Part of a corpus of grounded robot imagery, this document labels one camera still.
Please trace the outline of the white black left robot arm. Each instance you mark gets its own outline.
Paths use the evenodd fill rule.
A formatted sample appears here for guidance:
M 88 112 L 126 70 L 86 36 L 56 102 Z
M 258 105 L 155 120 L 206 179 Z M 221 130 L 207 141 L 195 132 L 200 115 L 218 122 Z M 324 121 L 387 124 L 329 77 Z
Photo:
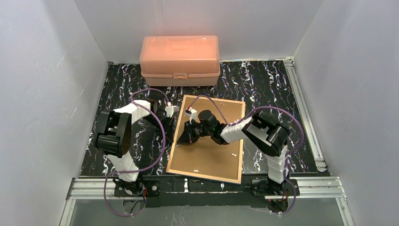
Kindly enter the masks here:
M 94 146 L 111 161 L 120 180 L 135 182 L 140 169 L 130 155 L 132 125 L 145 119 L 161 133 L 164 145 L 173 142 L 173 122 L 179 107 L 170 102 L 134 100 L 114 110 L 102 110 L 96 123 Z

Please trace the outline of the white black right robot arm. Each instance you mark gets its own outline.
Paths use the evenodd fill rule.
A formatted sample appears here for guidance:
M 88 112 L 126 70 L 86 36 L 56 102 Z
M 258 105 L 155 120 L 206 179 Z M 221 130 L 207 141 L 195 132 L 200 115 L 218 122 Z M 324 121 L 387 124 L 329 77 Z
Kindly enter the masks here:
M 178 144 L 193 144 L 200 137 L 210 137 L 219 145 L 248 139 L 266 155 L 268 181 L 277 185 L 286 182 L 289 131 L 283 125 L 269 120 L 265 111 L 256 111 L 252 116 L 232 124 L 221 123 L 210 110 L 198 113 L 189 108 L 184 113 L 190 118 L 184 123 L 183 133 L 177 139 Z

